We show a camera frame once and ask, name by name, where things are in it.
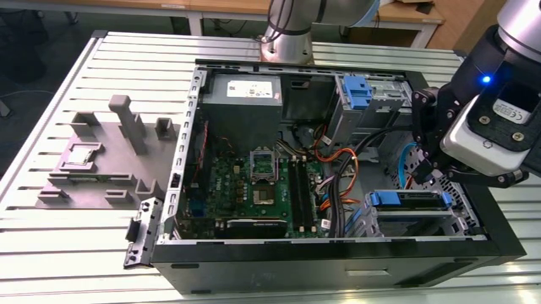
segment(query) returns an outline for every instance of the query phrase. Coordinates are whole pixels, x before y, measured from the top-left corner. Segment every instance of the blue cable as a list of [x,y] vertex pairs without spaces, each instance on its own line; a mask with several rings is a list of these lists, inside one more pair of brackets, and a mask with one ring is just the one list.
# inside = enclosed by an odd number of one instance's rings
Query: blue cable
[[398,183],[399,187],[403,189],[406,187],[406,177],[403,176],[403,165],[406,163],[406,156],[411,147],[416,146],[415,142],[410,142],[406,146],[403,146],[402,153],[399,154],[398,159]]

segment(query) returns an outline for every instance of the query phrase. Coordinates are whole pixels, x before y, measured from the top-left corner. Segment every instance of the motherboard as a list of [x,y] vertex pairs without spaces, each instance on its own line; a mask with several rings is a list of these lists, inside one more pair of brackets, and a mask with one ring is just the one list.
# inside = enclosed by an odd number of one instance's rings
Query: motherboard
[[184,238],[224,238],[231,228],[228,238],[325,237],[312,195],[320,164],[263,154],[212,159],[205,198],[188,199],[190,217],[178,219]]

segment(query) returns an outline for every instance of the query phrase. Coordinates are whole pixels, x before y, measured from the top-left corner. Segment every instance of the slotted metal workbench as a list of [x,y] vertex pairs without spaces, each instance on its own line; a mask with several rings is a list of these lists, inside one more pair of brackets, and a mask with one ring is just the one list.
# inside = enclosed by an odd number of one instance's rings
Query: slotted metal workbench
[[[434,288],[396,291],[178,295],[153,269],[124,271],[133,211],[37,210],[38,189],[72,135],[76,111],[116,121],[106,102],[126,94],[144,121],[182,115],[195,58],[257,60],[247,39],[109,32],[93,37],[0,182],[0,303],[225,301],[256,303],[541,303],[541,179],[492,194],[527,256]],[[459,66],[450,51],[313,43],[317,65],[420,71],[440,86]]]

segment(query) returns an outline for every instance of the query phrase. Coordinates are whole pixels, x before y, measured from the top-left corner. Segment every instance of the green circuit board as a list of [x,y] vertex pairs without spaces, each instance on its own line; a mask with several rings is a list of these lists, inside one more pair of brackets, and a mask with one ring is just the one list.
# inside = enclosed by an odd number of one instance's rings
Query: green circuit board
[[[288,223],[287,238],[324,238],[325,233],[319,231],[319,228],[315,228],[315,232],[293,230],[287,163],[288,160],[284,158],[277,160],[277,180],[273,183],[252,184],[249,180],[249,157],[215,158],[211,167],[208,195],[204,203],[196,204],[203,209],[197,214],[205,219],[280,219]],[[272,166],[275,164],[265,159],[255,161],[253,172],[269,172]],[[307,163],[307,173],[309,177],[320,176],[319,163]],[[313,219],[316,219],[313,198],[311,198],[311,203]],[[317,227],[316,220],[313,220],[313,227]],[[199,233],[201,238],[212,238],[211,232],[199,228],[199,232],[201,232],[200,230],[203,230],[203,233]]]

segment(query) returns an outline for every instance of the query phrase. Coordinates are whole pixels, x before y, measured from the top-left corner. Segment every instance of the ram slot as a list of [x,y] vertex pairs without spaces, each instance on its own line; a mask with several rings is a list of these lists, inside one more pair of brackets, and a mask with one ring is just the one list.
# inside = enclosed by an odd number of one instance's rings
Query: ram slot
[[313,207],[309,198],[309,181],[305,171],[305,161],[300,161],[296,165],[296,181],[297,181],[297,194],[300,201],[300,208],[303,211],[303,226],[304,230],[315,230],[313,225]]
[[288,174],[288,197],[291,199],[291,215],[293,218],[293,230],[304,230],[303,228],[303,209],[300,207],[296,179],[297,162],[289,161],[287,165]]

